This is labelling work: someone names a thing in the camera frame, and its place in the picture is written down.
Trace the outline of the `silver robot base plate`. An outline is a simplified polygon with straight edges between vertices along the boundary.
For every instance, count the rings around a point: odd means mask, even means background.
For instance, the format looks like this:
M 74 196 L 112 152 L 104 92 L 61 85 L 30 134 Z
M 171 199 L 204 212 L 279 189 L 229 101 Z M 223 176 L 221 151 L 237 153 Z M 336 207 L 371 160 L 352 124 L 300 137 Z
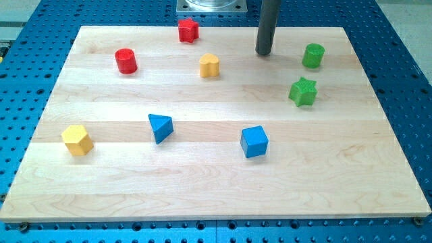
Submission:
M 247 0 L 177 0 L 176 11 L 189 13 L 246 13 Z

